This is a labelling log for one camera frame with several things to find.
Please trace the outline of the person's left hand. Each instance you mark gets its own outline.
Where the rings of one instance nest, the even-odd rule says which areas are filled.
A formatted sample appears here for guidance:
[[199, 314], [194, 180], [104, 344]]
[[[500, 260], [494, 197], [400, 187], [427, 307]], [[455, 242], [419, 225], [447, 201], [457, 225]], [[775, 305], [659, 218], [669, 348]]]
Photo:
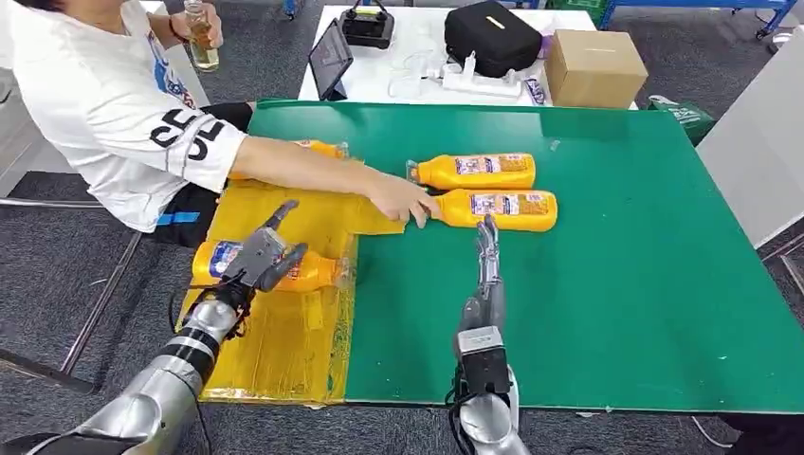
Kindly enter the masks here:
[[184, 41], [197, 42], [207, 49], [223, 43], [222, 22], [212, 3], [187, 3], [184, 10], [171, 15], [171, 24]]

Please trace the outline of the person's right hand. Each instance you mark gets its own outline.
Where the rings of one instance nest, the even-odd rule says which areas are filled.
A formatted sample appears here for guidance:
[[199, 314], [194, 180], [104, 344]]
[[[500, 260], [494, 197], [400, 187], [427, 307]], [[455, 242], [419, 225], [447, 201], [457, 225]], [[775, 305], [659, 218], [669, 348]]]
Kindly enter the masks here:
[[423, 228], [429, 219], [441, 218], [436, 199], [424, 188], [401, 177], [379, 173], [368, 184], [365, 196], [387, 218], [403, 225], [413, 221]]

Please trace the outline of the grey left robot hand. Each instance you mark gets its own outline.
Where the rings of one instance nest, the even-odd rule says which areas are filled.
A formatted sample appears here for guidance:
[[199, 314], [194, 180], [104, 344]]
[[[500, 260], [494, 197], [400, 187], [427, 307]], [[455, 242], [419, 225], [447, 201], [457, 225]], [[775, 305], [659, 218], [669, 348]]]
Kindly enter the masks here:
[[278, 233], [284, 218], [298, 205], [298, 200], [286, 200], [247, 237], [224, 271], [222, 282], [270, 292], [301, 263], [308, 251], [307, 243], [290, 244]]

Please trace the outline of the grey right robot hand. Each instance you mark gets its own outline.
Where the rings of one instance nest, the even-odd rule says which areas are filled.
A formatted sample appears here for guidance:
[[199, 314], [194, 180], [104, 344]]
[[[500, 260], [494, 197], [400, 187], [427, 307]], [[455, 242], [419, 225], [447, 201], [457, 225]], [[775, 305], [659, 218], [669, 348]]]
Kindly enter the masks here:
[[496, 326], [502, 331], [506, 316], [505, 289], [500, 273], [499, 231], [491, 214], [477, 223], [477, 232], [477, 287], [462, 308], [458, 331], [485, 326]]

